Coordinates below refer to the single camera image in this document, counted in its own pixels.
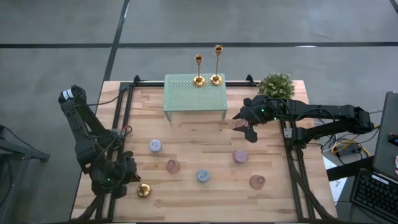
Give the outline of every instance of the gold candlestick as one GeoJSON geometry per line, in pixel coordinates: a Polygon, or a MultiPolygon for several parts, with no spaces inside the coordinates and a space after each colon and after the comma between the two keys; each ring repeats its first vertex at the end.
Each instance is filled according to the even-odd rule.
{"type": "Polygon", "coordinates": [[[223,82],[223,78],[218,74],[218,59],[220,57],[221,52],[223,51],[223,46],[221,45],[216,45],[214,47],[217,55],[217,62],[216,62],[216,73],[210,77],[210,82],[214,86],[221,85],[223,82]]]}
{"type": "Polygon", "coordinates": [[[203,57],[201,55],[195,55],[195,60],[197,61],[198,64],[198,75],[195,76],[195,78],[193,78],[193,84],[197,87],[204,86],[206,83],[205,78],[200,76],[200,63],[202,58],[203,57]]]}

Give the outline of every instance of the wooden table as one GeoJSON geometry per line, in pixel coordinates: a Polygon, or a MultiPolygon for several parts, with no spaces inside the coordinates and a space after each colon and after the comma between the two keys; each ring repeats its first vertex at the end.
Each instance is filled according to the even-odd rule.
{"type": "MultiPolygon", "coordinates": [[[[295,100],[308,103],[303,81],[294,81],[295,100]]],[[[117,96],[120,82],[104,82],[99,102],[117,96]]],[[[125,150],[134,152],[138,174],[143,183],[152,186],[148,198],[136,195],[138,183],[127,184],[127,195],[117,199],[115,222],[275,222],[296,221],[294,200],[287,167],[282,131],[279,121],[257,126],[258,142],[244,139],[243,133],[233,131],[244,98],[257,94],[254,87],[227,87],[228,112],[221,120],[218,111],[174,113],[173,121],[163,114],[163,88],[134,88],[129,125],[132,134],[126,139],[125,150]],[[149,141],[159,139],[161,153],[149,150],[149,141]],[[236,164],[233,152],[245,150],[248,161],[236,164]],[[169,174],[166,162],[176,159],[181,171],[169,174]],[[198,183],[196,172],[208,169],[211,179],[198,183]],[[249,185],[254,174],[263,175],[266,184],[261,190],[249,185]]],[[[116,101],[98,107],[97,117],[105,128],[111,128],[116,101]]],[[[122,107],[120,119],[123,118],[122,107]]],[[[313,121],[304,119],[298,126],[311,127],[313,121]]],[[[336,216],[335,204],[317,145],[304,150],[310,188],[328,212],[336,216]]],[[[78,217],[93,200],[91,180],[82,175],[72,212],[78,217]]],[[[305,197],[300,192],[305,217],[305,197]]],[[[108,211],[108,201],[104,204],[108,211]]]]}

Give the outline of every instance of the gray floor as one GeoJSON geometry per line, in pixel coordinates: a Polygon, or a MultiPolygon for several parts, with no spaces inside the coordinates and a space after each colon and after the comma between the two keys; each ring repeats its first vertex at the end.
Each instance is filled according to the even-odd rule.
{"type": "MultiPolygon", "coordinates": [[[[0,0],[0,44],[111,43],[122,4],[0,0]]],[[[121,42],[398,41],[397,21],[388,0],[132,0],[121,42]]],[[[97,102],[109,52],[0,49],[0,123],[52,155],[46,164],[30,163],[16,223],[68,220],[80,171],[57,98],[77,84],[89,102],[97,102]]],[[[215,69],[211,48],[119,49],[111,80],[134,75],[161,80],[167,73],[195,72],[195,54],[204,56],[203,72],[215,69]]],[[[228,80],[288,72],[305,81],[311,103],[354,104],[371,111],[382,107],[387,91],[398,91],[396,58],[397,47],[225,48],[220,71],[228,80]]],[[[372,115],[376,124],[380,117],[372,115]]],[[[375,143],[364,146],[374,152],[375,143]]]]}

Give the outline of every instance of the green plant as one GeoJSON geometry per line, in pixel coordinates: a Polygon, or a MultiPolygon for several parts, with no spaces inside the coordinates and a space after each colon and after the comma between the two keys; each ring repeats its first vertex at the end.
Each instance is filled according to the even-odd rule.
{"type": "Polygon", "coordinates": [[[270,73],[260,82],[259,94],[278,99],[291,99],[294,96],[294,84],[289,74],[270,73]]]}

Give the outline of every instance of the gold sphere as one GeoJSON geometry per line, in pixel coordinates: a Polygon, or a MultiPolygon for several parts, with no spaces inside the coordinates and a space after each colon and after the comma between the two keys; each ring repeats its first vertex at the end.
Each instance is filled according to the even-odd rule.
{"type": "Polygon", "coordinates": [[[137,188],[137,194],[140,197],[148,197],[151,191],[152,189],[149,184],[140,184],[137,188]]]}

